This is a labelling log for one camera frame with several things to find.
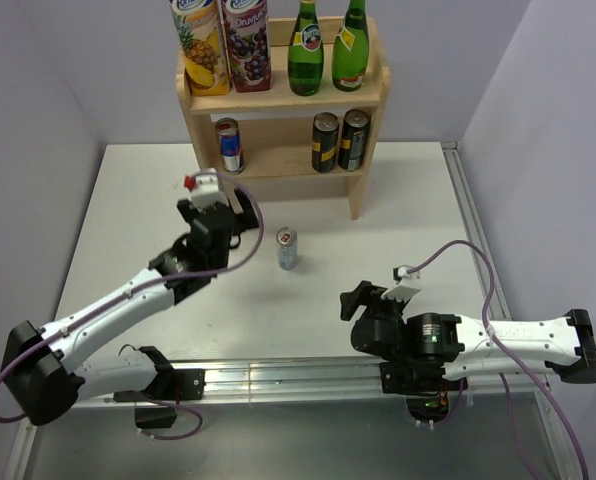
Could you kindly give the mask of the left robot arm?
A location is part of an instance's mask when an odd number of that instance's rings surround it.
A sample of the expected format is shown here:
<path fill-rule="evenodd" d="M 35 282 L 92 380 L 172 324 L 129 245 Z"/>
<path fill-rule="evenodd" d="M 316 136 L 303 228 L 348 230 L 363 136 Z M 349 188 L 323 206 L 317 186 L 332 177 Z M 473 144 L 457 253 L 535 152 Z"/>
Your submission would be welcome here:
<path fill-rule="evenodd" d="M 7 339 L 0 370 L 5 385 L 35 426 L 46 425 L 76 402 L 112 393 L 139 401 L 171 399 L 179 387 L 172 363 L 153 346 L 91 362 L 91 356 L 139 322 L 172 308 L 231 271 L 229 255 L 247 230 L 264 230 L 257 202 L 235 191 L 235 212 L 222 193 L 207 204 L 198 195 L 178 202 L 189 226 L 172 246 L 133 279 L 62 320 L 35 327 L 23 322 Z"/>

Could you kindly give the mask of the blue silver energy drink can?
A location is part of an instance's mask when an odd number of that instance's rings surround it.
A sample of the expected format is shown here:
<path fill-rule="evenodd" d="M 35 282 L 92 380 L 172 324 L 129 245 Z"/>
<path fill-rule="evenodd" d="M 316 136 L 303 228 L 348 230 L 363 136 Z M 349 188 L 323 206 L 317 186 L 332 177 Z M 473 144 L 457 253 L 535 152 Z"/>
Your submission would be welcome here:
<path fill-rule="evenodd" d="M 222 118 L 215 124 L 223 168 L 228 173 L 238 174 L 244 169 L 244 157 L 239 125 L 233 118 Z"/>

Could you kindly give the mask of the tall green glass bottle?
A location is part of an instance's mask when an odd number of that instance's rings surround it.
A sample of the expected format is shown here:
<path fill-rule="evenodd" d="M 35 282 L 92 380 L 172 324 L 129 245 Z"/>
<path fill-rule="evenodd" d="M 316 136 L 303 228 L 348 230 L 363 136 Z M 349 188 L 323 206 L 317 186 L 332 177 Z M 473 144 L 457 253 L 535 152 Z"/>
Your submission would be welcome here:
<path fill-rule="evenodd" d="M 370 43 L 364 0 L 351 0 L 333 47 L 332 82 L 344 92 L 358 90 L 364 80 Z"/>

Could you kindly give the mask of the small round green bottle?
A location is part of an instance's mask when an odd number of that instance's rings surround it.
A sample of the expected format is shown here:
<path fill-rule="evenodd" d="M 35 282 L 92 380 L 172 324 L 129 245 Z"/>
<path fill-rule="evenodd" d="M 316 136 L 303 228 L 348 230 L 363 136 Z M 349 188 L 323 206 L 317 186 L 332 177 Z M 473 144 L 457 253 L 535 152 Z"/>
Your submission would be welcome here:
<path fill-rule="evenodd" d="M 315 1 L 301 1 L 288 47 L 288 79 L 293 93 L 318 92 L 324 70 L 324 47 Z"/>

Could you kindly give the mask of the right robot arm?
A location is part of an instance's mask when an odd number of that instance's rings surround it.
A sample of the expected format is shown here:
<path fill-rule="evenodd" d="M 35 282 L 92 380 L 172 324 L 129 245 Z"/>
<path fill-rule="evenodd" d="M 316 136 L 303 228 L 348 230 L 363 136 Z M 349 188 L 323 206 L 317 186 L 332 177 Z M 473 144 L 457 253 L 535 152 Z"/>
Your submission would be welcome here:
<path fill-rule="evenodd" d="M 413 395 L 456 391 L 463 379 L 494 374 L 556 374 L 570 384 L 596 383 L 596 343 L 589 314 L 574 309 L 543 321 L 403 312 L 421 285 L 401 279 L 386 288 L 363 280 L 340 295 L 340 317 L 354 323 L 350 342 L 381 358 L 382 389 Z"/>

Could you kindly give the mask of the silver slim can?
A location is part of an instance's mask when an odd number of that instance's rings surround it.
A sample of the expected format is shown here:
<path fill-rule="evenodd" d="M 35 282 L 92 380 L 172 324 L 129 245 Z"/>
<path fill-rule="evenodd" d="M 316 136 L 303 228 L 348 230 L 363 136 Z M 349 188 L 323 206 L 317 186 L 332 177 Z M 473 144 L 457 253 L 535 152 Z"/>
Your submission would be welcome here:
<path fill-rule="evenodd" d="M 298 263 L 298 235 L 289 228 L 283 227 L 276 234 L 277 259 L 283 270 L 291 270 Z"/>

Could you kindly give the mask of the black gold can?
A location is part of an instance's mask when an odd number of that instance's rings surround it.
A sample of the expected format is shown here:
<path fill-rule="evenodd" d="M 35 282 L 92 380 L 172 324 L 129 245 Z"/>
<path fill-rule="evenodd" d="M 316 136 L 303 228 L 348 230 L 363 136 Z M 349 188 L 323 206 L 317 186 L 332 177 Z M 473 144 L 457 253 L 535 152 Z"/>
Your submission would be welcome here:
<path fill-rule="evenodd" d="M 312 167 L 316 172 L 330 172 L 336 165 L 339 120 L 331 112 L 318 113 L 313 119 Z"/>
<path fill-rule="evenodd" d="M 364 161 L 370 133 L 371 117 L 364 110 L 351 109 L 343 119 L 338 153 L 338 165 L 346 171 L 356 171 Z"/>

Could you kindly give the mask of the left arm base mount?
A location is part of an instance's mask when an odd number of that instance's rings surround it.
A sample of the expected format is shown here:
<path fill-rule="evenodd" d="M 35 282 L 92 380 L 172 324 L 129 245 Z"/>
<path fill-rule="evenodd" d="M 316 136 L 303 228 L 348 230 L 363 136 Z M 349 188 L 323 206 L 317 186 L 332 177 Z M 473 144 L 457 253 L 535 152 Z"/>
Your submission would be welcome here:
<path fill-rule="evenodd" d="M 113 394 L 116 403 L 134 405 L 134 423 L 138 431 L 158 440 L 178 440 L 198 433 L 204 423 L 202 414 L 186 402 L 203 398 L 205 387 L 204 369 L 174 369 L 172 376 L 162 385 L 149 388 L 145 392 L 124 391 Z M 194 428 L 186 433 L 164 434 L 158 430 L 172 428 L 186 413 L 196 420 Z"/>

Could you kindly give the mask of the black gold can front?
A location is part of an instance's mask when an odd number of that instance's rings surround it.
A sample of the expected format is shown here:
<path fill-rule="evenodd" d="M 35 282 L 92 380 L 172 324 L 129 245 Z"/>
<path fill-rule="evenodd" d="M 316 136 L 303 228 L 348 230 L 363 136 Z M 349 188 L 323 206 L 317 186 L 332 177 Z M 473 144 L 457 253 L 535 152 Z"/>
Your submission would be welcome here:
<path fill-rule="evenodd" d="M 312 167 L 316 172 L 330 172 L 336 165 L 339 120 L 331 112 L 318 113 L 313 119 Z"/>

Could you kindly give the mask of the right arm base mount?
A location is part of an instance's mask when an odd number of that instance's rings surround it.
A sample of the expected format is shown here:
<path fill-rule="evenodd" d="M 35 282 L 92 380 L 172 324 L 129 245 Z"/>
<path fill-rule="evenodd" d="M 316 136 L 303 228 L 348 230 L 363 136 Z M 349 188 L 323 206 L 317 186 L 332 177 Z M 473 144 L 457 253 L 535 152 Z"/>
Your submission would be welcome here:
<path fill-rule="evenodd" d="M 382 392 L 404 396 L 409 414 L 421 422 L 445 420 L 452 410 L 449 394 L 457 392 L 459 401 L 468 387 L 465 378 L 445 379 L 442 367 L 384 361 L 379 364 L 379 371 Z"/>

